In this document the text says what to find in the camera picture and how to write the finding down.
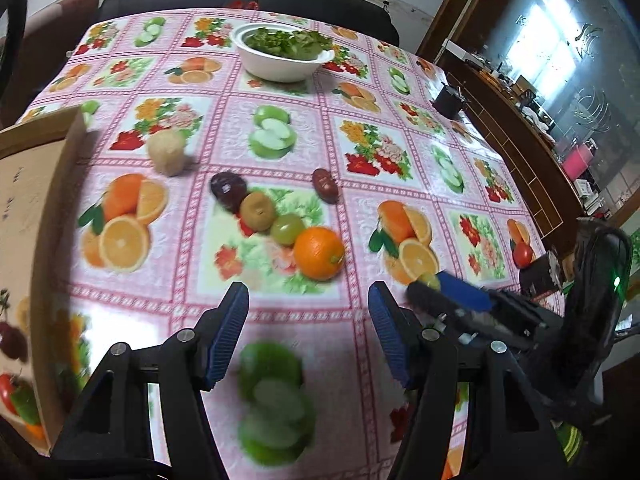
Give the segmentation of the red tomato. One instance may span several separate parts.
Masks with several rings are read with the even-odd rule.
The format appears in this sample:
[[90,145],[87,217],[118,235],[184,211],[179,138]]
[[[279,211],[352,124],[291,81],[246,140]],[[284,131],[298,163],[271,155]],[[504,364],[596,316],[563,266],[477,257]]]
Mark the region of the red tomato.
[[521,240],[513,248],[512,257],[518,269],[527,268],[534,260],[533,248]]

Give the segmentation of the dark red jujube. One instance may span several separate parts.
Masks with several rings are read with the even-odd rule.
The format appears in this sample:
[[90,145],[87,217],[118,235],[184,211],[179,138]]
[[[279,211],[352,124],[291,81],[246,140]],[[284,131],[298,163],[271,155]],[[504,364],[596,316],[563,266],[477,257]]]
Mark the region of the dark red jujube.
[[317,168],[311,175],[311,183],[318,196],[327,204],[336,204],[340,199],[340,190],[329,170]]

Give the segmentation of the green grape fruit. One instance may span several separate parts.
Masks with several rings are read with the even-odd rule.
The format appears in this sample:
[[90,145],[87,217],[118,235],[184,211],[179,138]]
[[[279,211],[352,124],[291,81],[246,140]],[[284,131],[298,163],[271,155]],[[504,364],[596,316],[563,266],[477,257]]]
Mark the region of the green grape fruit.
[[270,236],[281,246],[291,247],[304,229],[306,226],[298,214],[281,214],[273,221]]

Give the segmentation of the brown kiwi fruit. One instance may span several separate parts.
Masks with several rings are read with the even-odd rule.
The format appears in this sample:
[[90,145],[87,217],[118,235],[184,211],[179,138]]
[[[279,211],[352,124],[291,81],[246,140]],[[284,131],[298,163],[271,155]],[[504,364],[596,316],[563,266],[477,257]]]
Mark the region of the brown kiwi fruit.
[[267,232],[277,218],[273,201],[263,192],[251,192],[240,206],[240,218],[255,232]]

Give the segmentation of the dark purple plum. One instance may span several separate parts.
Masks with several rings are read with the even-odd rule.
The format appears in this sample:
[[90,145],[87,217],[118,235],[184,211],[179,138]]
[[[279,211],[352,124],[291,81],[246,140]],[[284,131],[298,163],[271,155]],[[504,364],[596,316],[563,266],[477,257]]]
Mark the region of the dark purple plum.
[[209,188],[216,201],[232,214],[240,210],[242,201],[248,194],[245,179],[231,171],[214,174],[209,180]]

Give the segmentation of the wooden sideboard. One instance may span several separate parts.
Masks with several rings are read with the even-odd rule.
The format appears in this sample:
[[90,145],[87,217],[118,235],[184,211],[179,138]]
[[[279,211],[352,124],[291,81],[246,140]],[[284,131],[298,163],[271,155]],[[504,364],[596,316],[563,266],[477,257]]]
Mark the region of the wooden sideboard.
[[533,216],[544,246],[560,258],[574,252],[578,219],[586,213],[570,179],[548,144],[495,84],[453,54],[437,65],[462,89],[466,114],[503,159]]

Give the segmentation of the black cup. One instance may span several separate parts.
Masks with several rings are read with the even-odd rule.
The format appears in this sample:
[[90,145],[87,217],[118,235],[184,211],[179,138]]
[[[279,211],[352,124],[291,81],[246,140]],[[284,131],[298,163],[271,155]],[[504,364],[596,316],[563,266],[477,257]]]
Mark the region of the black cup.
[[433,101],[438,114],[447,119],[456,118],[465,106],[466,99],[459,88],[444,84]]

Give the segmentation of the fruit print pink tablecloth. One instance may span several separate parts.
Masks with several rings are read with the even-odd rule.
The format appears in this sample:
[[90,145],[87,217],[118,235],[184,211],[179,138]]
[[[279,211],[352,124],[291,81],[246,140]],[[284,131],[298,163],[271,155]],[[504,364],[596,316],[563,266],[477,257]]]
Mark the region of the fruit print pink tablecloth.
[[[252,76],[230,39],[250,23],[320,32],[335,58],[292,84]],[[241,282],[250,313],[228,374],[203,398],[230,477],[385,478],[411,408],[375,337],[371,283],[397,298],[424,272],[514,287],[514,246],[544,252],[502,157],[467,119],[434,110],[444,81],[387,42],[276,12],[170,10],[91,26],[24,114],[79,107],[89,133],[53,267],[63,405],[112,342],[157,344]],[[175,177],[157,174],[146,150],[170,128],[186,139]],[[314,190],[317,168],[334,177],[336,204]],[[340,273],[306,278],[294,245],[225,210],[209,188],[221,171],[265,193],[277,218],[334,231]]]

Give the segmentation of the shallow cardboard box tray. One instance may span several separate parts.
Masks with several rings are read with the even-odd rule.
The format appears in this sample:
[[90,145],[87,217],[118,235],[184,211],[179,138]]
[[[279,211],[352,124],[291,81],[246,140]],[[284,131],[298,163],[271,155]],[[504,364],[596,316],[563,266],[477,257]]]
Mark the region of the shallow cardboard box tray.
[[1,416],[40,453],[64,422],[51,344],[51,274],[86,126],[79,107],[1,133]]

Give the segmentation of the pale netted pear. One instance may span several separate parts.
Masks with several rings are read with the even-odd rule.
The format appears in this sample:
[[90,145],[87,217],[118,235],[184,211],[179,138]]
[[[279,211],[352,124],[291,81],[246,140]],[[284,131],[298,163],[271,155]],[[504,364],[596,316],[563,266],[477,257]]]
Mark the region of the pale netted pear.
[[181,174],[186,164],[186,139],[175,128],[157,131],[146,140],[154,171],[166,177]]

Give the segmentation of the white bowl of greens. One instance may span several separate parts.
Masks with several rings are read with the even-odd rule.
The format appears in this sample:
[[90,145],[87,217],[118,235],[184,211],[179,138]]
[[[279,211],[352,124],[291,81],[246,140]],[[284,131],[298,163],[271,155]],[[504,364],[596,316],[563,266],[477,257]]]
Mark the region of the white bowl of greens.
[[309,79],[336,53],[330,37],[278,23],[238,26],[230,39],[247,73],[278,84]]

